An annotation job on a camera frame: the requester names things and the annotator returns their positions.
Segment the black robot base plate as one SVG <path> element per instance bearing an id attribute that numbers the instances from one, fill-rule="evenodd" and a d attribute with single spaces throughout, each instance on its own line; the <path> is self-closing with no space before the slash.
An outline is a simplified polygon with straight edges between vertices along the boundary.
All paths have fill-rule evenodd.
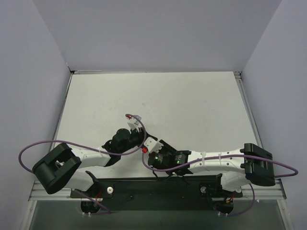
<path id="1" fill-rule="evenodd" d="M 81 209 L 98 212 L 102 208 L 88 198 L 96 199 L 111 211 L 232 211 L 234 198 L 242 192 L 228 192 L 220 185 L 220 175 L 148 178 L 99 179 L 82 197 L 72 191 L 70 197 L 81 199 Z"/>

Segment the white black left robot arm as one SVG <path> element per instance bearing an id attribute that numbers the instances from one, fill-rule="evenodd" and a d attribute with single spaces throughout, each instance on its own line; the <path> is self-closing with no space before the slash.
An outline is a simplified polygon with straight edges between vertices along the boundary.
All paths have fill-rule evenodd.
<path id="1" fill-rule="evenodd" d="M 70 148 L 68 144 L 57 145 L 32 168 L 48 194 L 54 194 L 62 188 L 76 188 L 87 197 L 98 193 L 97 180 L 92 174 L 79 171 L 86 167 L 109 167 L 117 163 L 128 150 L 142 147 L 147 132 L 143 128 L 135 130 L 119 129 L 102 150 L 92 151 L 82 148 Z"/>

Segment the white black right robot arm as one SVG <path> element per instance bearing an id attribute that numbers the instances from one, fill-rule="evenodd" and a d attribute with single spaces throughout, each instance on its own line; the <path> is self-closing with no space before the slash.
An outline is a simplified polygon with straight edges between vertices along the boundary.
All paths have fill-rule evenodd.
<path id="1" fill-rule="evenodd" d="M 272 154 L 253 144 L 225 152 L 176 150 L 162 140 L 148 138 L 142 152 L 147 164 L 156 172 L 183 177 L 201 173 L 220 175 L 223 190 L 233 192 L 244 185 L 274 186 Z"/>

